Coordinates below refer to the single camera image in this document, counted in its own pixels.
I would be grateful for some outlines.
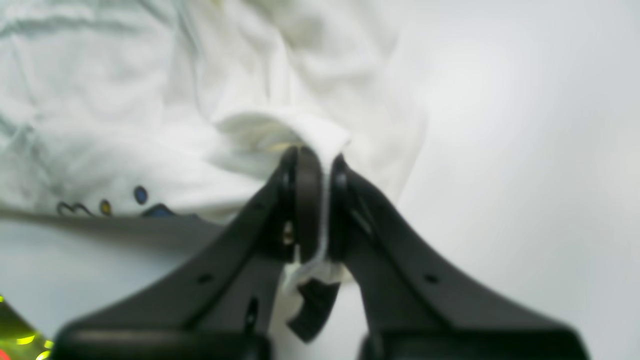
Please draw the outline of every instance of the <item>white fabric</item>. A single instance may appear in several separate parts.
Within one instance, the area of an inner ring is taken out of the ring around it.
[[[592,359],[640,359],[640,3],[385,4],[407,25],[393,67],[429,104],[401,213],[466,273],[574,326]],[[3,216],[0,291],[53,335],[208,241],[151,222]],[[286,318],[272,321],[278,359],[356,359],[367,332],[355,284],[311,344]]]
[[[3,210],[223,224],[301,143],[325,190],[344,151],[396,198],[422,141],[385,76],[394,34],[356,1],[19,1],[0,21]],[[320,241],[296,279],[335,277]]]

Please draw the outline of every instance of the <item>cloth fold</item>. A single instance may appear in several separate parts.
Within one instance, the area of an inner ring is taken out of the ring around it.
[[[395,35],[356,0],[10,2],[0,210],[225,224],[292,144],[395,199],[424,128]]]

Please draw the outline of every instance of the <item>printed graphic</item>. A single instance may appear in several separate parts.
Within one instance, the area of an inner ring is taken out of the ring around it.
[[[147,189],[143,186],[136,186],[133,190],[133,198],[140,205],[144,205],[149,200],[149,194]],[[56,211],[61,217],[96,217],[84,204],[80,204],[78,202],[73,204],[67,204],[66,202],[59,202],[56,207]],[[114,213],[114,208],[111,203],[103,199],[100,201],[99,205],[99,213],[106,217],[110,217]],[[164,204],[155,204],[150,208],[144,210],[141,214],[141,217],[147,218],[159,218],[159,217],[174,217],[176,214],[171,211]]]

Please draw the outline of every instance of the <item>yellow dot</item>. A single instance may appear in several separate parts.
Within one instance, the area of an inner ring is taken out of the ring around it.
[[[105,215],[111,215],[111,204],[107,200],[100,203],[100,211]]]

